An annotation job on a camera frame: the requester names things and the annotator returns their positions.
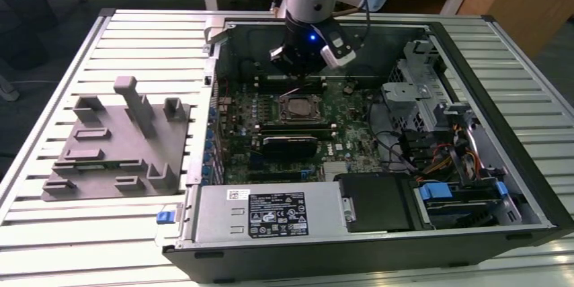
power supply label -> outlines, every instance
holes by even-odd
[[[308,235],[303,193],[250,195],[250,237],[276,238]]]

barcode sticker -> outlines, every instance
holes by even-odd
[[[251,190],[227,190],[228,200],[248,200]]]

cpu socket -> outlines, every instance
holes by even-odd
[[[316,95],[294,95],[279,98],[279,121],[283,124],[316,124],[323,122]]]

white table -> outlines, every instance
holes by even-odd
[[[97,18],[0,184],[3,287],[198,286],[160,253],[160,246],[178,236],[178,224],[155,224],[156,213],[175,208],[184,201],[183,195],[43,202],[40,194],[72,129],[76,117],[69,107],[80,94],[97,94],[104,104],[119,104],[122,98],[112,95],[113,80],[119,75],[132,75],[140,81],[138,91],[148,94],[152,103],[178,96],[187,104],[203,104],[195,85],[203,80],[208,60],[204,28],[212,19],[223,17],[270,17],[270,13],[119,10],[113,16]],[[434,15],[372,15],[372,19],[443,23],[573,213],[574,111],[498,24],[479,17]],[[148,50],[151,56],[142,59],[147,48],[158,50]],[[179,56],[166,57],[174,48]],[[455,79],[447,77],[463,99]],[[196,128],[190,125],[194,135]],[[194,137],[188,138],[186,151],[195,145]],[[186,170],[190,156],[183,158]],[[571,286],[573,266],[574,242],[565,238],[511,250],[470,267],[244,282],[238,286]]]

blue latch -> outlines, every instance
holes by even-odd
[[[302,170],[302,180],[306,180],[308,175],[311,175],[312,171],[310,169]]]
[[[210,166],[203,166],[202,167],[202,169],[200,169],[200,174],[204,176],[204,177],[208,177],[210,176],[210,174],[211,174],[211,172],[212,172],[212,168],[210,167]]]
[[[427,183],[419,188],[419,193],[423,200],[453,197],[447,183]]]
[[[509,189],[506,188],[505,183],[502,183],[501,181],[498,181],[497,184],[494,184],[494,185],[497,185],[497,189],[498,189],[498,191],[501,193],[501,196],[505,197],[506,195],[509,195]]]
[[[171,224],[176,222],[176,211],[162,211],[155,217],[158,224]]]

